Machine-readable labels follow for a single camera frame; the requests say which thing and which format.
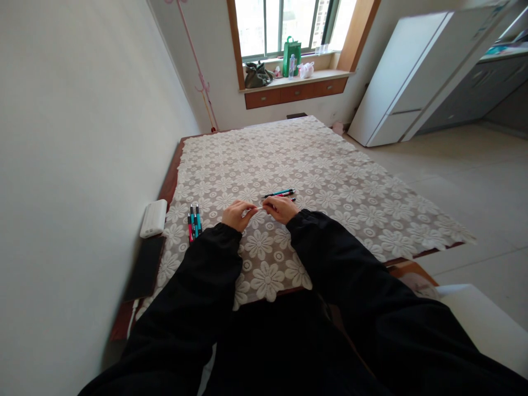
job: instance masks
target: black sleeve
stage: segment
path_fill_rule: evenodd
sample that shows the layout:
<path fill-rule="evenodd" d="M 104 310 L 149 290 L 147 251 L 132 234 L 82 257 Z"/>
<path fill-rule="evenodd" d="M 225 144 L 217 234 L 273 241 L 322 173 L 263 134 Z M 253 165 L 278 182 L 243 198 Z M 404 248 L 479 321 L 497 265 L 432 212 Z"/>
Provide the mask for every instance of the black sleeve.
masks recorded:
<path fill-rule="evenodd" d="M 120 362 L 80 394 L 196 395 L 212 346 L 231 319 L 241 237 L 222 223 L 206 229 L 136 323 Z"/>
<path fill-rule="evenodd" d="M 287 228 L 315 289 L 339 306 L 357 351 L 392 392 L 528 394 L 525 379 L 479 353 L 447 306 L 416 297 L 338 222 L 302 210 Z"/>

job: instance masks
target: person's left hand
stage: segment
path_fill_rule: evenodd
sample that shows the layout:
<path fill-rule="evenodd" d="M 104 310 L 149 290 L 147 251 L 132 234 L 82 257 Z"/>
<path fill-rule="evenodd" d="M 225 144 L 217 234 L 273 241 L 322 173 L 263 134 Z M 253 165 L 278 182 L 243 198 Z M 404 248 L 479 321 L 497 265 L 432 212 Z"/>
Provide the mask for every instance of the person's left hand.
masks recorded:
<path fill-rule="evenodd" d="M 249 210 L 249 212 L 242 217 L 242 213 L 246 210 Z M 251 220 L 258 211 L 257 207 L 252 203 L 236 200 L 224 210 L 224 213 L 222 214 L 222 223 L 241 233 L 248 226 L 249 220 Z"/>

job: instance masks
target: tiled floor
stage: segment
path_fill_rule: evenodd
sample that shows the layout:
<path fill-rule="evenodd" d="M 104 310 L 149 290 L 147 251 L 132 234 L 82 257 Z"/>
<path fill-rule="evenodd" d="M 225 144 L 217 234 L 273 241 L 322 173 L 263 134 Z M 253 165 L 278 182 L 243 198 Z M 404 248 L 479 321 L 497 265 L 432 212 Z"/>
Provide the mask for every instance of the tiled floor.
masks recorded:
<path fill-rule="evenodd" d="M 345 138 L 478 238 L 416 261 L 439 284 L 474 284 L 528 330 L 528 141 L 476 124 L 374 148 Z"/>

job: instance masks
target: green shopping bag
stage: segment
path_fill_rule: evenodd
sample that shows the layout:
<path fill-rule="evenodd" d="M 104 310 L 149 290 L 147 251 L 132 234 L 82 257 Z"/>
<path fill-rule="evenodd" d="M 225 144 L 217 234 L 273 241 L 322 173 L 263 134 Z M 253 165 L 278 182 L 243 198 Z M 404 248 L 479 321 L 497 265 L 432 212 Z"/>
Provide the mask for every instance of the green shopping bag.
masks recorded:
<path fill-rule="evenodd" d="M 288 36 L 284 43 L 284 62 L 282 65 L 282 75 L 284 77 L 288 77 L 289 75 L 292 54 L 295 55 L 295 73 L 293 75 L 296 76 L 299 74 L 297 65 L 301 63 L 301 43 L 299 41 L 293 41 L 293 37 Z"/>

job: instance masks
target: white plastic bag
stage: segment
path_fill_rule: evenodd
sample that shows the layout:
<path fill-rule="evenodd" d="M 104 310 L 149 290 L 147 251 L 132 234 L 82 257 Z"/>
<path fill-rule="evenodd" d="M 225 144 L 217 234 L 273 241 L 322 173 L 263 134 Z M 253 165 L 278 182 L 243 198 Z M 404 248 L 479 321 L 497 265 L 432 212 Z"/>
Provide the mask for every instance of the white plastic bag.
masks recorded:
<path fill-rule="evenodd" d="M 301 63 L 299 65 L 299 75 L 301 78 L 308 78 L 314 73 L 314 63 Z"/>

